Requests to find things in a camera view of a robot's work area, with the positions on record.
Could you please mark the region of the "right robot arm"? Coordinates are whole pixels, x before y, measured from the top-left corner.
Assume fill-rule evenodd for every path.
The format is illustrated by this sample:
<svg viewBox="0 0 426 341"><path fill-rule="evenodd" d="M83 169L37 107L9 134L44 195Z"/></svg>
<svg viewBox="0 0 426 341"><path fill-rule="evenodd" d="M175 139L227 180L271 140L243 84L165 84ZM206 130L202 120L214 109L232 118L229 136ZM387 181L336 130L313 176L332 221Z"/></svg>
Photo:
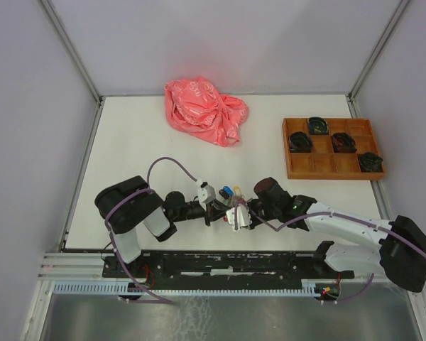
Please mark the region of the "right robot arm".
<svg viewBox="0 0 426 341"><path fill-rule="evenodd" d="M345 240L322 242L312 259L321 278L334 272L385 276L395 285L419 293L426 283L426 235L408 217L380 220L349 214L305 195L292 196L274 178L254 186L248 202L253 224L281 223L280 228L302 229Z"/></svg>

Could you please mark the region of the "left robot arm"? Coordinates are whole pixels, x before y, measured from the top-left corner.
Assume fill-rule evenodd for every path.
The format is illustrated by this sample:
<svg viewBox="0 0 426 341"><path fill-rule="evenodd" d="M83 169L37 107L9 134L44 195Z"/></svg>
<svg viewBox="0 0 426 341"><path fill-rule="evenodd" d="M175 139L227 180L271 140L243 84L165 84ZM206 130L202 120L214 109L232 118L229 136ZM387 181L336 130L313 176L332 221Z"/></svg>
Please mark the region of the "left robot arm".
<svg viewBox="0 0 426 341"><path fill-rule="evenodd" d="M139 175L105 188L94 204L120 258L119 270L128 277L139 275L143 268L138 225L143 224L158 242L164 242L177 232L177 222L202 219L209 226L223 218L229 209L215 198L213 187L206 182L198 185L194 200L186 201L179 191L162 198Z"/></svg>

